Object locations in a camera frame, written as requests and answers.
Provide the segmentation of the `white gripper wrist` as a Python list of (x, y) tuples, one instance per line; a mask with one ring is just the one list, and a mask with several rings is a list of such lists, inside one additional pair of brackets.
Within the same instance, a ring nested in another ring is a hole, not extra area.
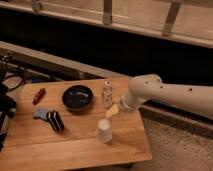
[[(132, 112), (133, 108), (130, 106), (131, 96), (128, 93), (125, 93), (121, 96), (119, 107), (122, 112)], [(111, 118), (119, 113), (119, 107), (117, 104), (113, 104), (111, 108), (106, 112), (105, 117)]]

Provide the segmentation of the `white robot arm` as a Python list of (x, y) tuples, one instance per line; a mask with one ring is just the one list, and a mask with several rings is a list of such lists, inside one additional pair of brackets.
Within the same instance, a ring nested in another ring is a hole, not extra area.
[(131, 113), (149, 100), (213, 120), (213, 86), (167, 84), (156, 74), (135, 76), (118, 106)]

